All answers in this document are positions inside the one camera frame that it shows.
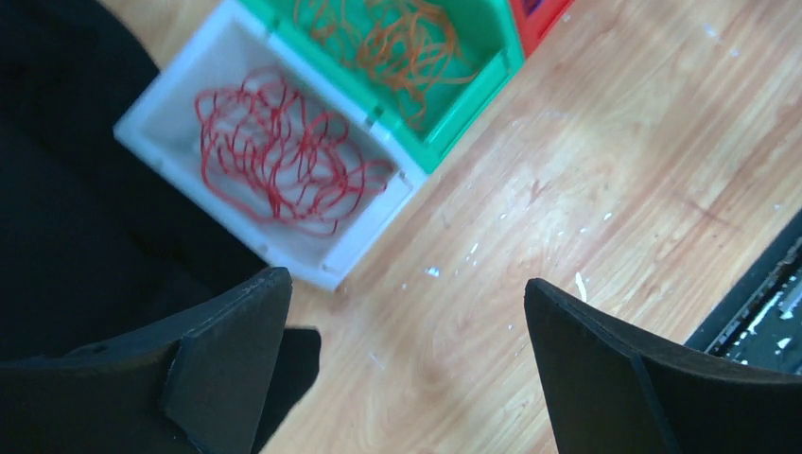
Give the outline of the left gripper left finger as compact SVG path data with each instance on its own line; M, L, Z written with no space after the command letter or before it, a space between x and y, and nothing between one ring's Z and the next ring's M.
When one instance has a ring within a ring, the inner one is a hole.
M270 268L197 306L59 358L1 366L5 453L254 453L292 294Z

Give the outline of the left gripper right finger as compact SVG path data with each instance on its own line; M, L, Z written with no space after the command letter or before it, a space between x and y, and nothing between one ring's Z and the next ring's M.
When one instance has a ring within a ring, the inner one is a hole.
M797 453L801 379L688 348L552 283L524 309L562 453Z

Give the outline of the black shirt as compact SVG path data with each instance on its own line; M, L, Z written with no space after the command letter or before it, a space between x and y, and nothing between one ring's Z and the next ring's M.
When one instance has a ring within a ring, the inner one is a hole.
M113 138L156 74L96 1L2 3L1 366L62 357L270 269ZM318 331L285 324L271 387L284 419L320 350Z

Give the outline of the white plastic bin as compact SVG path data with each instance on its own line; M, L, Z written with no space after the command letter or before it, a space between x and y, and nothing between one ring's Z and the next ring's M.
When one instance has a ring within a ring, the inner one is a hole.
M266 263L326 290L427 178L239 1L208 15L114 135Z

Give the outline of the green plastic bin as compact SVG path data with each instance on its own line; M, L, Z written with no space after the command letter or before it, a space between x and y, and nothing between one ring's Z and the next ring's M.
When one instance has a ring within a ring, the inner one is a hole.
M246 1L432 172L521 68L505 1Z

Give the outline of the red plastic bin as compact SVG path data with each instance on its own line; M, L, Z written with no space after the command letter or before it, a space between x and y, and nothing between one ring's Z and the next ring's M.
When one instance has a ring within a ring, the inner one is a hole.
M543 42L573 3L573 0L508 1L525 59Z

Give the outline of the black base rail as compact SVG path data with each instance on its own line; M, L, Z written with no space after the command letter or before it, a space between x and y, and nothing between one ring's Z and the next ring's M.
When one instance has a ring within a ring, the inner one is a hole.
M716 358L801 374L801 214L796 213L685 345Z

